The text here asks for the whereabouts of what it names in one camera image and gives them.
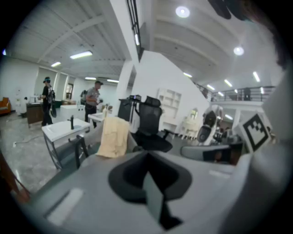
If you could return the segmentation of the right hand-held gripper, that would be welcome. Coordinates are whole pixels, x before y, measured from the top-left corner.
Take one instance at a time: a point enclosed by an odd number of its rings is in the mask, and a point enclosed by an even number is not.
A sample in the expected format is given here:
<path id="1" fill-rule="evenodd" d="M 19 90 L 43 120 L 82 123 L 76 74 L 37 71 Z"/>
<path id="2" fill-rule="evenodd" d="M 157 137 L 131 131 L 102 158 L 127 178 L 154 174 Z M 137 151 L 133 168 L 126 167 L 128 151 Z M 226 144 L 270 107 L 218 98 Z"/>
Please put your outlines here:
<path id="1" fill-rule="evenodd" d="M 271 135 L 261 113 L 254 113 L 240 121 L 232 128 L 232 135 L 228 136 L 228 145 L 240 147 L 246 153 L 258 151 L 270 141 Z M 230 147 L 228 145 L 183 146 L 180 154 L 197 161 L 229 162 Z"/>

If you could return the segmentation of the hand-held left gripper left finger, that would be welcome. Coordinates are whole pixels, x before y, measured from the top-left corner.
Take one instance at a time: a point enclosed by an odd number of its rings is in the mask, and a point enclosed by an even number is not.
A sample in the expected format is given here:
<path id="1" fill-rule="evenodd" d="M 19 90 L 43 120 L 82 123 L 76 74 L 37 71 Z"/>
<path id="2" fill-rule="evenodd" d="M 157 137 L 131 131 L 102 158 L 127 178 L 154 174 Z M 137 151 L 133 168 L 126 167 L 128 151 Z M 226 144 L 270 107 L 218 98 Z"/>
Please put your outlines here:
<path id="1" fill-rule="evenodd" d="M 125 202 L 109 185 L 110 171 L 135 156 L 85 163 L 22 210 L 45 234 L 158 234 L 147 207 Z"/>

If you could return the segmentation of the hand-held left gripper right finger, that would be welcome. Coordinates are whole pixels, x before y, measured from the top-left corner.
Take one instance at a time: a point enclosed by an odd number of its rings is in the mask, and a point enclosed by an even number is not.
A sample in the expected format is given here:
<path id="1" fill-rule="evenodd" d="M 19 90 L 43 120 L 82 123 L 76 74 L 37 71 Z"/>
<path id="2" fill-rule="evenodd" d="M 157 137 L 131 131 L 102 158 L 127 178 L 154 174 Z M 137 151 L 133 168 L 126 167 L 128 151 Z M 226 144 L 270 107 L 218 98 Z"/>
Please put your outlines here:
<path id="1" fill-rule="evenodd" d="M 224 186 L 235 167 L 195 161 L 169 154 L 148 154 L 150 234 L 187 222 Z"/>

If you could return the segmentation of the person's right hand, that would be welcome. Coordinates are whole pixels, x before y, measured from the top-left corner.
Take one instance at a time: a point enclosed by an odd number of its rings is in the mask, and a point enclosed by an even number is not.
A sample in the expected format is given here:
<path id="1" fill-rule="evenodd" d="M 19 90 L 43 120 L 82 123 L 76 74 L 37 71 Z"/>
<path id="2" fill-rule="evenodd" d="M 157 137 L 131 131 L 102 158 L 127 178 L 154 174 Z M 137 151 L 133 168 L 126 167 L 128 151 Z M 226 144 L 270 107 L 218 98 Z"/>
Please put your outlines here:
<path id="1" fill-rule="evenodd" d="M 231 149 L 229 163 L 231 165 L 236 165 L 238 163 L 240 157 L 241 157 L 241 150 L 240 149 Z"/>

